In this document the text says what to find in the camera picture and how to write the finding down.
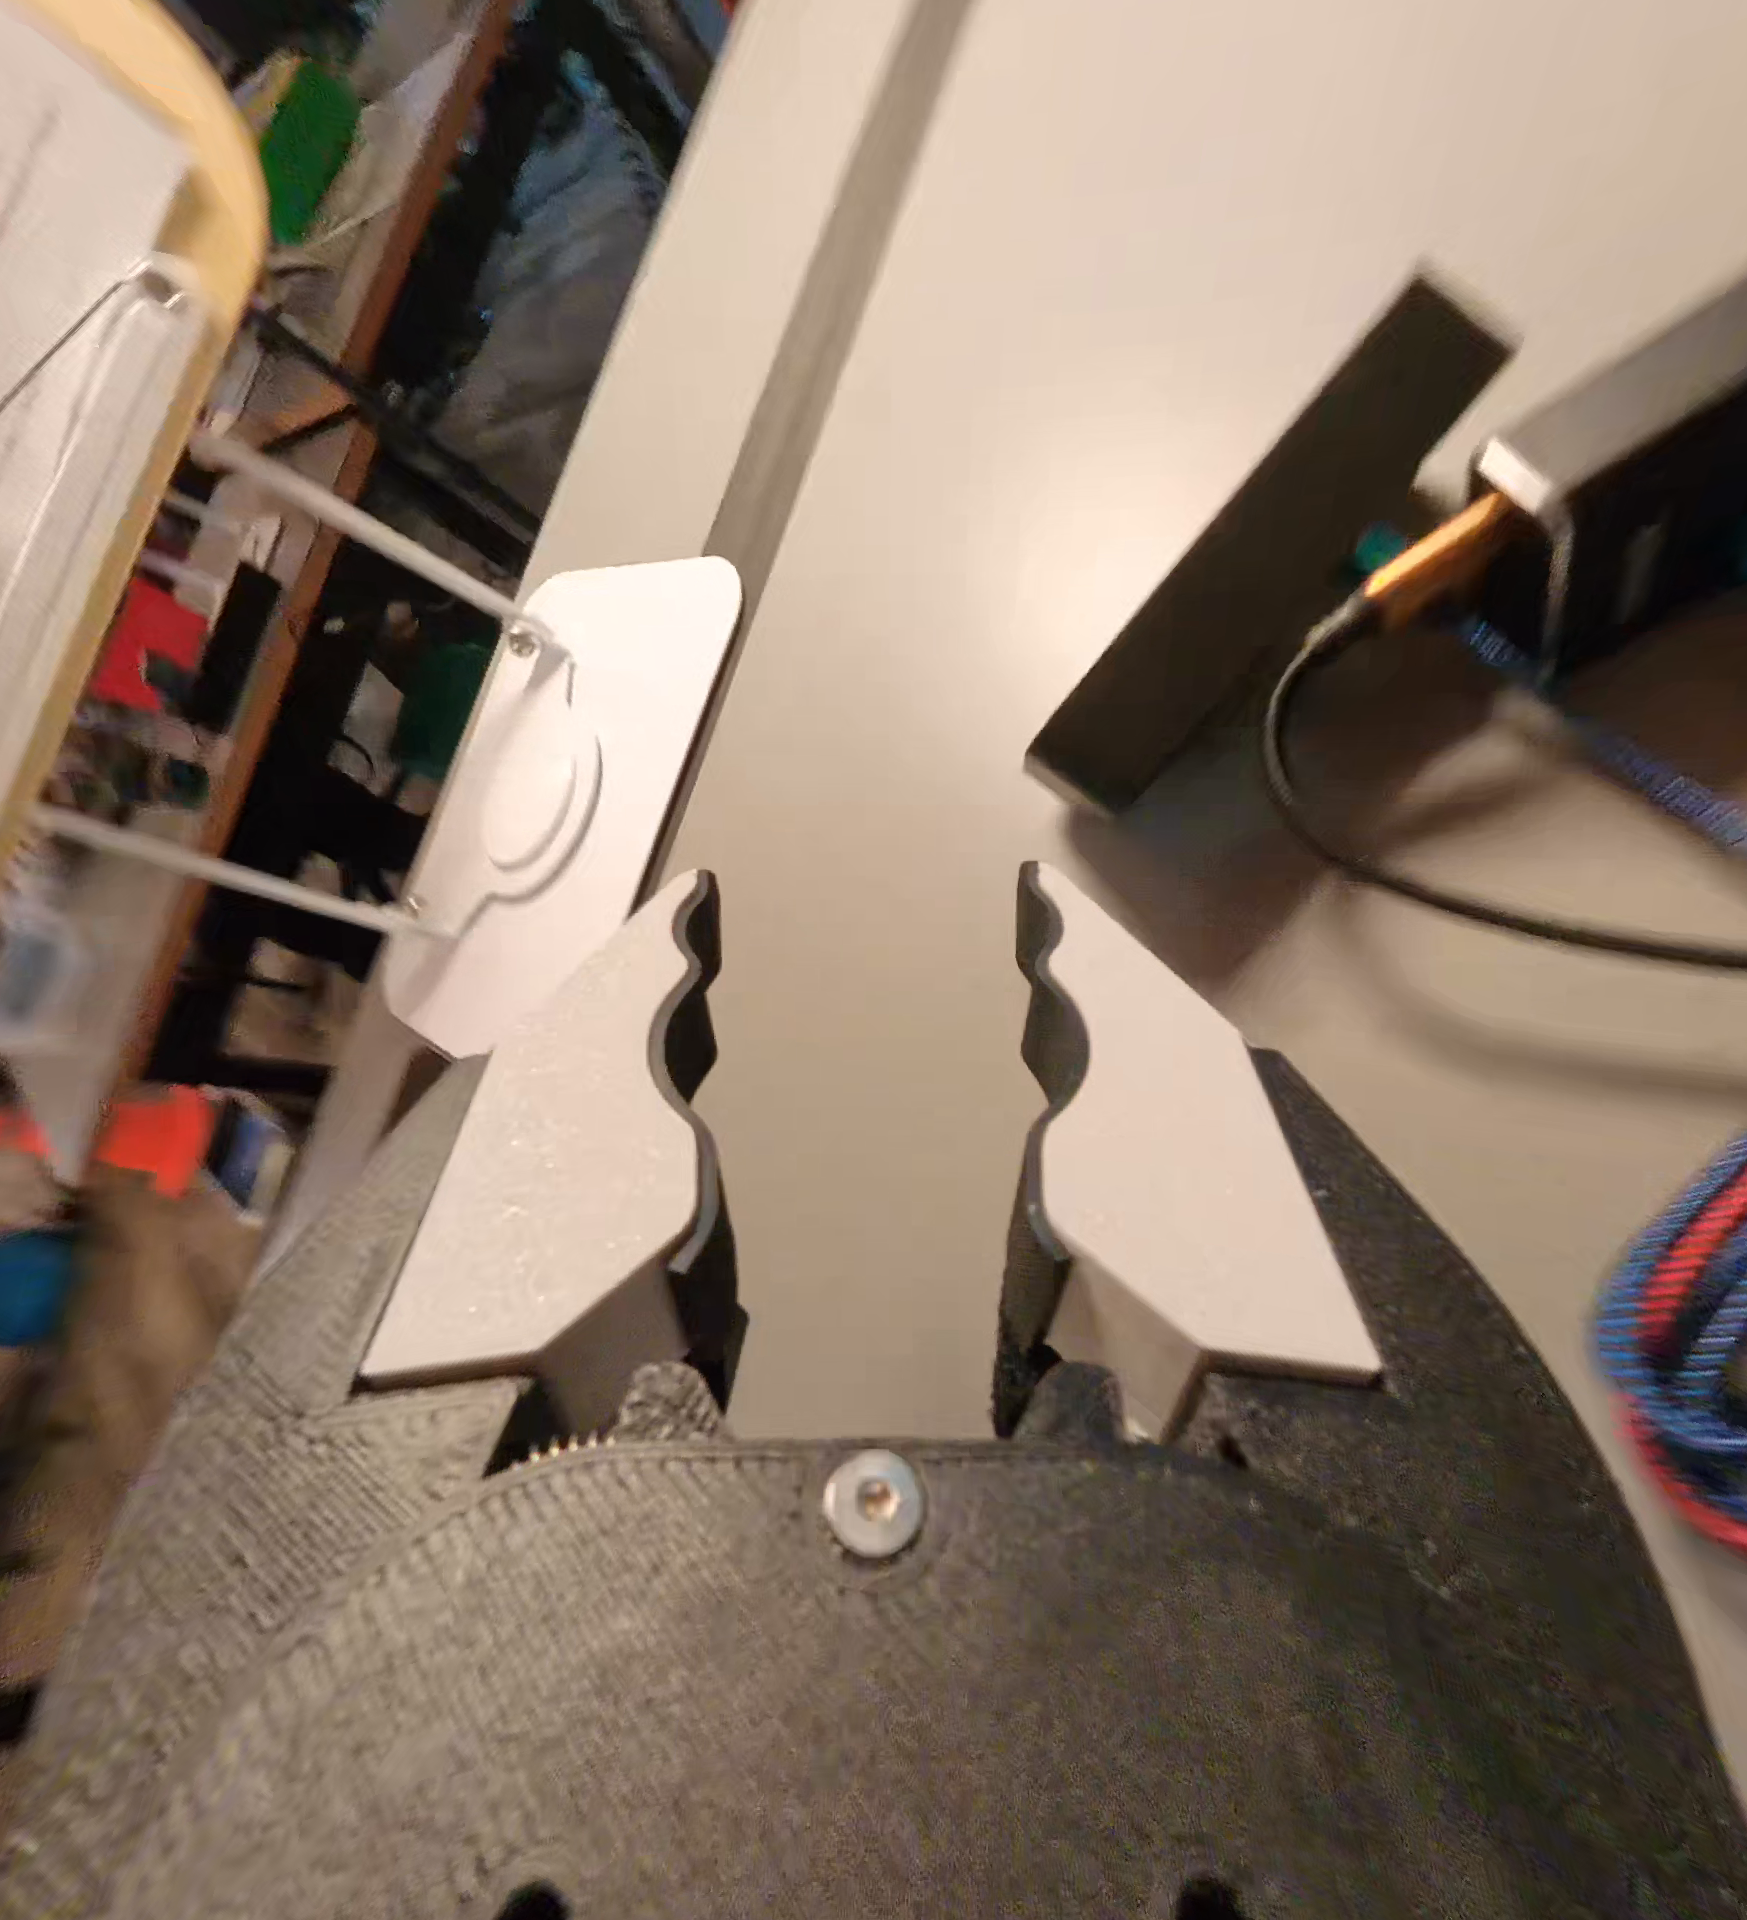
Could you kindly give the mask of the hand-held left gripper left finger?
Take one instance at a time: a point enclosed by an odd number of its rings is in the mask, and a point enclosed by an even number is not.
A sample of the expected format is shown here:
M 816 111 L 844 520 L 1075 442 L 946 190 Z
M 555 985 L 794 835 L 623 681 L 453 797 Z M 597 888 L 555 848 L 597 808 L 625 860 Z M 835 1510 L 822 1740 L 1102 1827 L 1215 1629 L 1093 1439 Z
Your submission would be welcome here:
M 738 1374 L 738 1246 L 694 1095 L 717 876 L 678 876 L 485 1058 L 361 1362 L 368 1390 L 526 1376 L 604 1428 L 646 1364 Z

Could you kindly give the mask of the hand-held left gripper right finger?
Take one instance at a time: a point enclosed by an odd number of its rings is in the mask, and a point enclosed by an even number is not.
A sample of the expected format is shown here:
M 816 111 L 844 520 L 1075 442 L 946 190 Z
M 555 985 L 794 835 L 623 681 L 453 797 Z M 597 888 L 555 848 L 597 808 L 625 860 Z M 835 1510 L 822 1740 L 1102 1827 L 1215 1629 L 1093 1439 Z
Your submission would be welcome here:
M 1010 1215 L 1010 1405 L 1036 1362 L 1103 1369 L 1135 1439 L 1210 1376 L 1374 1387 L 1384 1356 L 1255 1050 L 1057 865 L 1014 883 L 1039 1091 Z

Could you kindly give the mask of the black multi-port charging station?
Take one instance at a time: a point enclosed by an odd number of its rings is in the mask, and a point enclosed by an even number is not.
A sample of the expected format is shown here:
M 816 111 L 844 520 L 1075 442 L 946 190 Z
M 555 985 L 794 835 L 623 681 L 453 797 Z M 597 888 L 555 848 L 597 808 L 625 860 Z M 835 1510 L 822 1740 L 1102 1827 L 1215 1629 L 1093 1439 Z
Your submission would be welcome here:
M 1138 804 L 1347 592 L 1358 538 L 1410 506 L 1513 350 L 1460 288 L 1410 277 L 1057 705 L 1029 775 L 1098 812 Z

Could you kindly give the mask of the dark grey usb hub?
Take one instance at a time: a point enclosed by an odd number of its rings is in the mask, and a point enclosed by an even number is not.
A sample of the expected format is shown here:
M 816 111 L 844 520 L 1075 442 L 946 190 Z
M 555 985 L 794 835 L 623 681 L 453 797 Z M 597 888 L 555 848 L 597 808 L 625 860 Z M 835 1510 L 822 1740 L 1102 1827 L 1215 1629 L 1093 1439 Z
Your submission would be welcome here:
M 1482 614 L 1540 685 L 1747 594 L 1747 274 L 1476 453 L 1518 530 Z

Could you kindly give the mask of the silver stand base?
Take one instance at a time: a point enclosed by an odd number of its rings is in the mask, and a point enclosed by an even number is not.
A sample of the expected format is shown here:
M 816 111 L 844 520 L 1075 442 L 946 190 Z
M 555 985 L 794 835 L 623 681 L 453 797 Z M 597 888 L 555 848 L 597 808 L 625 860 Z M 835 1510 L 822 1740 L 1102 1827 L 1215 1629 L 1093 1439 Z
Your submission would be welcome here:
M 489 1053 L 640 904 L 744 610 L 717 558 L 552 575 L 502 641 L 387 938 L 389 1012 Z

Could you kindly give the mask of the paper in clear holder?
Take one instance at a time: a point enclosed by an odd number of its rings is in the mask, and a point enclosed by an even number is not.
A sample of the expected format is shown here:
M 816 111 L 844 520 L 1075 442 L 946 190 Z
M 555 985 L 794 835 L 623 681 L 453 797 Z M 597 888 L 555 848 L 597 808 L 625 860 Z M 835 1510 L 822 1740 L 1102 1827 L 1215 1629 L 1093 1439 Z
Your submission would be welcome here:
M 202 333 L 184 141 L 0 5 L 0 817 Z

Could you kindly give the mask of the round wooden board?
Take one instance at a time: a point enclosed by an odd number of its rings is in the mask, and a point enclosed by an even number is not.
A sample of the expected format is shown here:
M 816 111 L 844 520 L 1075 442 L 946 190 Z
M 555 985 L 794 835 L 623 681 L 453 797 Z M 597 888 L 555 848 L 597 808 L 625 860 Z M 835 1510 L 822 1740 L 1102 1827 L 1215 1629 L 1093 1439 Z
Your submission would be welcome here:
M 65 729 L 72 698 L 85 685 L 134 555 L 150 530 L 161 485 L 179 460 L 246 302 L 258 288 L 268 231 L 254 140 L 214 66 L 161 5 L 16 6 L 82 52 L 184 141 L 189 172 L 166 216 L 157 250 L 176 261 L 176 274 L 194 291 L 204 320 L 188 369 L 179 375 L 166 426 L 157 432 L 128 516 L 99 567 L 77 646 L 47 698 L 20 763 L 20 779 L 0 817 L 0 862 L 19 838 L 22 806 L 45 782 L 47 751 Z

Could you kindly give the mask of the green object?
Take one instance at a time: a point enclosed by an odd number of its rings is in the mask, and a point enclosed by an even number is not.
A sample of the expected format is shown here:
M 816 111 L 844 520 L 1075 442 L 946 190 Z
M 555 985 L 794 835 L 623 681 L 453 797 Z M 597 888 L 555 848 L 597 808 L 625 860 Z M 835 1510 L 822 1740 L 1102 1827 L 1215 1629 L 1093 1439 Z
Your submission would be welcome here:
M 306 240 L 321 203 L 348 161 L 363 101 L 351 77 L 298 61 L 260 138 L 268 234 L 275 248 Z

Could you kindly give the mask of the wooden shelf frame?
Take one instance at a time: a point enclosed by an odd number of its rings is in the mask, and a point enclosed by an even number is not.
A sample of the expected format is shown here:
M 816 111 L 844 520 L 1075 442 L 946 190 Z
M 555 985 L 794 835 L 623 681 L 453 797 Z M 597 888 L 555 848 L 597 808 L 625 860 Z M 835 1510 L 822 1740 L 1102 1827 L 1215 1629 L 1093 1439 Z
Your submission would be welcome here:
M 413 280 L 416 257 L 502 62 L 513 13 L 513 5 L 502 2 L 385 9 L 383 21 L 390 28 L 430 26 L 430 58 L 439 49 L 453 58 L 445 65 L 443 91 L 426 117 L 399 199 L 366 229 L 341 280 L 330 317 L 313 331 L 315 344 L 352 377 L 374 373 L 385 333 Z M 361 417 L 316 426 L 323 409 L 341 405 L 341 388 L 309 369 L 280 373 L 268 364 L 264 394 L 254 432 L 268 442 L 309 426 L 310 439 L 287 452 L 284 462 L 329 485 L 342 502 L 358 502 L 380 446 Z M 284 512 L 275 549 L 277 563 L 284 567 L 280 599 L 242 691 L 222 773 L 185 844 L 189 851 L 231 860 L 240 814 L 280 724 L 280 710 L 297 688 L 303 656 L 325 648 L 316 638 L 316 614 L 332 563 L 345 552 L 332 530 L 294 510 Z M 128 924 L 135 944 L 123 948 L 118 972 L 107 981 L 123 988 L 128 998 L 107 1024 L 93 1027 L 93 1037 L 104 1039 L 102 1065 L 109 1070 L 106 1089 L 114 1091 L 141 1079 L 176 1079 L 176 1070 L 159 1065 L 161 1034 L 188 983 L 216 888 L 128 860 L 109 862 L 106 876 L 129 883 L 135 907 Z

